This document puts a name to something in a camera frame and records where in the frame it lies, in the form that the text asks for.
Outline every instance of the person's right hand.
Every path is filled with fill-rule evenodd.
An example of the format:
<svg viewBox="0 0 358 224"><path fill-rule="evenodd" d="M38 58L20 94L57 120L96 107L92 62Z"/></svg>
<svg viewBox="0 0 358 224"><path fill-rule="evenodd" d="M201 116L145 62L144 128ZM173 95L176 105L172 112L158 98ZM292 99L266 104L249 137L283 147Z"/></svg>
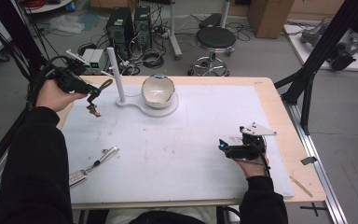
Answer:
<svg viewBox="0 0 358 224"><path fill-rule="evenodd" d="M267 158L266 154L264 154L264 158L266 158L268 166L269 159ZM260 157L251 161L247 161L246 159L235 159L234 161L243 170L243 173L245 174L246 178L257 175L266 175L266 170Z"/></svg>
<svg viewBox="0 0 358 224"><path fill-rule="evenodd" d="M74 100L86 97L87 94L66 93L62 91L55 80L46 80L37 96L36 106L48 107L55 112L64 110Z"/></svg>

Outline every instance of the white circular base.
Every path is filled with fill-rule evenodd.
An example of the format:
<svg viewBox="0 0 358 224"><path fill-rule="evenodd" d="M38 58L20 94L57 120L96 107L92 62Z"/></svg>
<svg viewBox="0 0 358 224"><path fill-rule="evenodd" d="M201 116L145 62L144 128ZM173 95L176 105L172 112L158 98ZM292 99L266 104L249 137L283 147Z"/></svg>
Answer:
<svg viewBox="0 0 358 224"><path fill-rule="evenodd" d="M144 112L147 116L152 118L164 118L171 115L179 106L179 98L176 93L173 94L173 100L170 105L164 108L154 108L150 105L147 105L142 94L136 96L126 96L126 101L121 102L120 98L117 98L116 104L125 107L125 106L135 106Z"/></svg>

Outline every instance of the stool seat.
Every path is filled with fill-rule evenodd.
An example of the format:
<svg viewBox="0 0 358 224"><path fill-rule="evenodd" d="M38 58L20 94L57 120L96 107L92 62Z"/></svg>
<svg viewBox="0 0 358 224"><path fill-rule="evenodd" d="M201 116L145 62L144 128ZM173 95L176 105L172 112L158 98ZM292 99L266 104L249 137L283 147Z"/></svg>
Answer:
<svg viewBox="0 0 358 224"><path fill-rule="evenodd" d="M236 37L225 28L205 27L197 31L196 41L208 49L227 49L234 45Z"/></svg>

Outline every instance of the gray floor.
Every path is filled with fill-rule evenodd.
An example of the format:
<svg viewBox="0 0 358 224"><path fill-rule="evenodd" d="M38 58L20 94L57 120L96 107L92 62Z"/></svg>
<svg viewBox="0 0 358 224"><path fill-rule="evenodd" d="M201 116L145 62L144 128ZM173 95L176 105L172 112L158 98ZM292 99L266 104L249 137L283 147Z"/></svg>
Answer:
<svg viewBox="0 0 358 224"><path fill-rule="evenodd" d="M80 15L85 9L79 9L72 15ZM66 13L64 10L38 15L38 22ZM194 18L183 17L177 19L177 26L184 24L182 32L195 33L197 27ZM245 18L228 18L228 22L237 21L247 24ZM106 20L93 17L88 20L88 26L81 35L67 35L66 33L48 34L47 38L60 53L67 49L73 51L92 38L96 41L103 35ZM300 60L286 36L278 39L255 38L252 32L245 32L251 37L248 42L237 41L235 52L227 57L221 55L233 77L270 77L274 82L288 77L301 67ZM183 51L183 58L176 61L170 44L167 42L167 53L163 57L165 64L159 69L141 68L139 76L156 73L167 76L187 76L187 69L199 57L207 55L206 51L195 47L194 37L177 36ZM48 54L54 52L48 48ZM287 87L280 88L284 93ZM13 60L8 63L0 62L0 140L20 114L25 106L27 82L20 74ZM313 143L318 149L321 161L330 178L334 191L342 206L349 223L358 223L358 72L333 72L321 70L314 80L314 89L310 108L310 132ZM314 211L300 209L300 206L311 206L310 203L287 204L291 223L331 223L324 210Z"/></svg>

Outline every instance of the computer tower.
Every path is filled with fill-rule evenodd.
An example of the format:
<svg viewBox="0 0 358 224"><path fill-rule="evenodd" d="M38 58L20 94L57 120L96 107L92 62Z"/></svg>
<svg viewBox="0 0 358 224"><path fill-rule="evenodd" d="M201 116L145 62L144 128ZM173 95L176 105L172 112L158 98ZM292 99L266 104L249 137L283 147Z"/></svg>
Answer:
<svg viewBox="0 0 358 224"><path fill-rule="evenodd" d="M129 7L114 7L106 24L106 32L110 46L116 50L117 60L127 61L131 58L131 43L134 38L131 9Z"/></svg>
<svg viewBox="0 0 358 224"><path fill-rule="evenodd" d="M136 46L146 50L152 48L152 27L150 20L150 6L138 6L133 17Z"/></svg>

